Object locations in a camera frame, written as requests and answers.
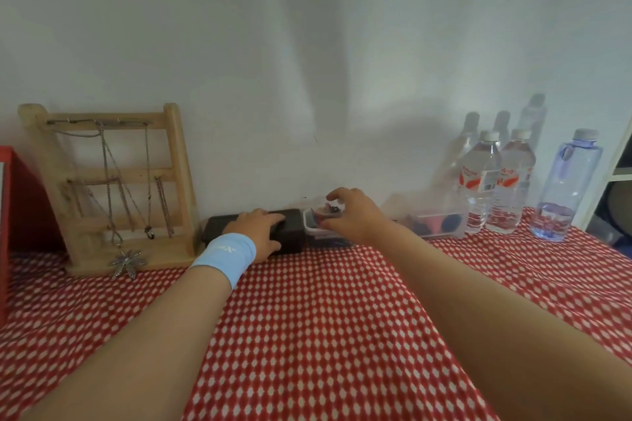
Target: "black plastic case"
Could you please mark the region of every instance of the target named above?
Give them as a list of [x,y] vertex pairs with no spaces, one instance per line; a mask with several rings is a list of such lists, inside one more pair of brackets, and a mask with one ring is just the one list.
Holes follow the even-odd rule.
[[[270,229],[270,239],[280,242],[281,248],[273,255],[285,255],[289,253],[300,253],[305,245],[305,232],[303,228],[303,215],[301,210],[278,210],[270,213],[282,213],[285,220]],[[237,219],[237,215],[220,215],[209,218],[204,232],[201,234],[201,241],[206,246],[219,235],[222,234],[226,225]]]

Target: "silver leaf pendant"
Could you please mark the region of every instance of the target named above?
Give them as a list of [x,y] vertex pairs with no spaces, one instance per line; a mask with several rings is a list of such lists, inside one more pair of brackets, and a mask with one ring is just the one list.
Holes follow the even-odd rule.
[[121,254],[117,255],[114,261],[108,264],[108,266],[115,266],[112,279],[118,278],[124,271],[127,273],[127,276],[134,280],[136,278],[136,268],[147,264],[144,259],[138,258],[142,252],[143,250],[127,250],[127,252],[121,250]]

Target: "white bottle cap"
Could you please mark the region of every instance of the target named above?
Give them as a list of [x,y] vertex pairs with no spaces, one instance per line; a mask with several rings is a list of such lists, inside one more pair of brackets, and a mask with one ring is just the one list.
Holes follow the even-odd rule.
[[531,130],[513,129],[511,130],[512,140],[528,140],[531,138]]
[[599,136],[599,130],[595,129],[577,129],[573,135],[573,140],[584,140],[586,142],[596,142]]
[[494,132],[494,130],[481,130],[478,140],[481,142],[497,142],[500,136],[501,134]]

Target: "red and white tablecloth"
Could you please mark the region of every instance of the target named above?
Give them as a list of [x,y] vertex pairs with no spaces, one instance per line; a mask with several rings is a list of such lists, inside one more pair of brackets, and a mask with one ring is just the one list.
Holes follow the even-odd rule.
[[[632,364],[632,262],[574,229],[521,226],[435,246]],[[183,272],[68,278],[54,254],[14,259],[0,331],[0,419],[16,419]],[[365,247],[252,266],[210,342],[186,420],[494,420],[393,268]]]

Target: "wooden ladder rack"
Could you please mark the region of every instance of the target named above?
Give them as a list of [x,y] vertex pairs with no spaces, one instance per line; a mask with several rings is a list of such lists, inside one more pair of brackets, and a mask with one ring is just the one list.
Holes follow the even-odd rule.
[[[158,269],[189,266],[203,245],[200,241],[200,218],[198,216],[193,183],[186,155],[185,138],[182,131],[180,112],[176,103],[166,103],[162,112],[157,113],[48,113],[42,105],[24,104],[18,108],[20,120],[31,140],[36,163],[42,175],[43,185],[66,243],[70,257],[67,271],[76,276],[111,273],[108,264],[119,253],[119,249],[106,240],[109,231],[106,216],[83,216],[80,208],[69,194],[68,180],[82,180],[88,184],[103,182],[102,168],[74,167],[61,147],[58,131],[94,131],[97,122],[104,130],[165,130],[171,156],[171,166],[151,168],[149,176],[161,177],[163,182],[174,182],[178,195],[178,210],[171,211],[173,226],[181,226],[182,234],[126,239],[124,250],[143,250],[141,258],[147,265],[141,269]],[[121,177],[128,185],[147,183],[146,168],[122,168]],[[91,200],[84,190],[77,190],[80,202],[88,206]],[[149,223],[154,228],[165,226],[160,210],[154,210],[155,217]],[[140,228],[142,220],[132,214],[133,224]],[[130,221],[126,216],[115,215],[115,225],[119,231],[129,230]]]

